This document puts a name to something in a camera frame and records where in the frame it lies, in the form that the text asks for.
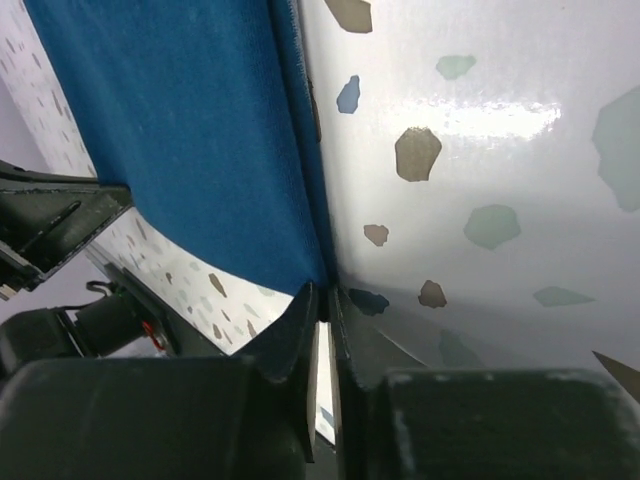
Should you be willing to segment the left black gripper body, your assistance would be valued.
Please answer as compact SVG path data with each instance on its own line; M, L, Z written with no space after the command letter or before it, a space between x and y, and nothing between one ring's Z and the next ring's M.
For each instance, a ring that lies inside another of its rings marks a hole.
M1 163L1 298L46 282L133 205L95 178Z

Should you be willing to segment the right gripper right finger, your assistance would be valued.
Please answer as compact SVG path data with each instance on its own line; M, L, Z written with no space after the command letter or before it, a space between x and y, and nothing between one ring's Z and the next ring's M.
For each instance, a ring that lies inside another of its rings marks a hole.
M328 300L342 479L635 479L639 423L621 389L575 369L425 366Z

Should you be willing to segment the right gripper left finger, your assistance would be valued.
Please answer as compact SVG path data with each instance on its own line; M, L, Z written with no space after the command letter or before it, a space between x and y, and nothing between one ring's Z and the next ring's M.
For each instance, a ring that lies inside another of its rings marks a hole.
M302 479L316 318L304 286L231 356L32 361L1 391L5 479Z

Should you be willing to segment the blue mickey t shirt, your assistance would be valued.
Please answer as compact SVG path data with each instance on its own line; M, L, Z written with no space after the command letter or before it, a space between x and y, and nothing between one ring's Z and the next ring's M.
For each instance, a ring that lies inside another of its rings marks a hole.
M156 230L287 294L336 275L291 1L30 1L99 179Z

